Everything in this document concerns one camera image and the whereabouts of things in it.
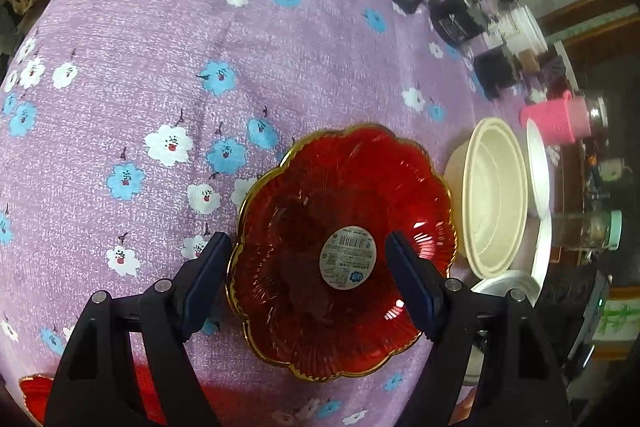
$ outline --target metal screw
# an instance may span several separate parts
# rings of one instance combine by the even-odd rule
[[[514,288],[513,290],[511,290],[509,292],[509,295],[511,295],[511,298],[518,301],[518,302],[522,302],[524,301],[524,299],[527,298],[526,295],[524,295],[524,291],[522,291],[520,288]]]
[[[451,277],[444,282],[444,287],[450,292],[457,292],[462,289],[462,282]]]
[[[154,284],[154,290],[160,293],[164,293],[171,289],[171,281],[169,279],[161,279]]]
[[[99,292],[96,292],[93,295],[91,295],[91,300],[96,304],[100,304],[106,298],[107,298],[107,292],[102,291],[102,290],[100,290]]]

